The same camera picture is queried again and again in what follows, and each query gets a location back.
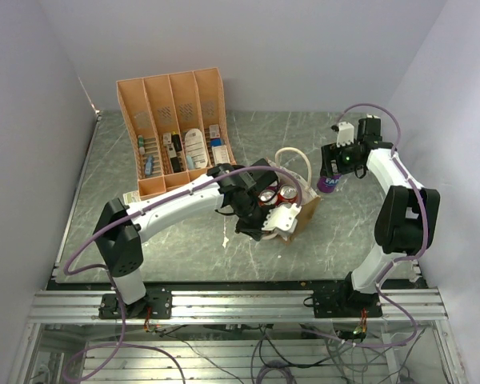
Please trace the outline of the burlap canvas tote bag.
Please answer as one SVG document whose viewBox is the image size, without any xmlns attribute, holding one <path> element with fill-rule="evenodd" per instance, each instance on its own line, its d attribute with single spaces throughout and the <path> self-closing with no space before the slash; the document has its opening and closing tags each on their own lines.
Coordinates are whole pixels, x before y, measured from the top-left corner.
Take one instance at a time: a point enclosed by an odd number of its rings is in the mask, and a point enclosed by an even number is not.
<svg viewBox="0 0 480 384">
<path fill-rule="evenodd" d="M 306 165 L 306 176 L 288 170 L 281 164 L 281 157 L 285 152 L 297 154 L 302 158 Z M 278 176 L 279 186 L 289 185 L 294 187 L 297 196 L 292 202 L 284 202 L 281 200 L 280 189 L 278 189 L 275 195 L 279 201 L 269 211 L 262 228 L 262 240 L 278 238 L 288 245 L 309 224 L 321 198 L 312 186 L 313 171 L 310 160 L 301 150 L 291 146 L 283 147 L 275 153 L 274 161 L 269 160 L 268 163 L 272 167 L 283 170 L 283 173 Z"/>
</svg>

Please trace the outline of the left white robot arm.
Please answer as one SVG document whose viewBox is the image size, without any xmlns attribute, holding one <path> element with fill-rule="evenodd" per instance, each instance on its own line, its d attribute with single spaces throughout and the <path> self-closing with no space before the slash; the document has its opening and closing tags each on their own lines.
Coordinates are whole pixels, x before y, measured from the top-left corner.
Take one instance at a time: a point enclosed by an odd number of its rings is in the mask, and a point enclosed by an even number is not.
<svg viewBox="0 0 480 384">
<path fill-rule="evenodd" d="M 142 280 L 143 243 L 187 218 L 225 207 L 238 219 L 236 233 L 259 241 L 270 208 L 258 196 L 277 181 L 264 159 L 250 167 L 224 163 L 151 200 L 125 204 L 116 198 L 105 204 L 94 229 L 95 243 L 117 292 L 103 296 L 99 317 L 168 318 L 170 295 L 148 293 Z"/>
</svg>

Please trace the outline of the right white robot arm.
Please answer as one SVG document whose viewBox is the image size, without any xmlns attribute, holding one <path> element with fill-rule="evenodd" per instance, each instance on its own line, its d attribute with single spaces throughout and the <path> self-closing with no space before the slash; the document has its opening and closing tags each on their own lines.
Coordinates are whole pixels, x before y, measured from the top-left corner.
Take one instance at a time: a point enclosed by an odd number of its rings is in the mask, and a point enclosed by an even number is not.
<svg viewBox="0 0 480 384">
<path fill-rule="evenodd" d="M 378 317 L 379 291 L 396 265 L 413 261 L 430 247 L 440 193 L 424 187 L 402 164 L 395 144 L 382 138 L 382 121 L 368 114 L 353 126 L 338 122 L 337 139 L 321 148 L 321 178 L 372 174 L 385 198 L 374 226 L 375 244 L 364 261 L 335 286 L 312 296 L 319 318 Z"/>
</svg>

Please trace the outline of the purple fanta can back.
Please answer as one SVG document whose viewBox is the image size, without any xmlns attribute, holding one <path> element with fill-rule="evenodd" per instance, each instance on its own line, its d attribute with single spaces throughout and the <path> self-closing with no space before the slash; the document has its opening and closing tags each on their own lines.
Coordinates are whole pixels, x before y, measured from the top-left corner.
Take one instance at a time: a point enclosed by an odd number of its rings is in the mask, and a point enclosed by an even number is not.
<svg viewBox="0 0 480 384">
<path fill-rule="evenodd" d="M 321 176 L 317 182 L 317 188 L 324 194 L 333 193 L 340 178 L 340 174 L 335 174 L 332 177 Z"/>
</svg>

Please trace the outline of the red cola can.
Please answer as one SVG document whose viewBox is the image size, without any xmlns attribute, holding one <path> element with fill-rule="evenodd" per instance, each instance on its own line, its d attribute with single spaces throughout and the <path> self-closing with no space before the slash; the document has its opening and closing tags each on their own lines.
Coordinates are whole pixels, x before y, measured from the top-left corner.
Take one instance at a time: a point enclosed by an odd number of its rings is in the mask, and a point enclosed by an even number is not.
<svg viewBox="0 0 480 384">
<path fill-rule="evenodd" d="M 260 206 L 275 206 L 278 202 L 278 194 L 275 190 L 263 190 L 258 196 Z"/>
<path fill-rule="evenodd" d="M 278 190 L 278 203 L 293 204 L 298 197 L 298 190 L 295 186 L 284 184 Z"/>
</svg>

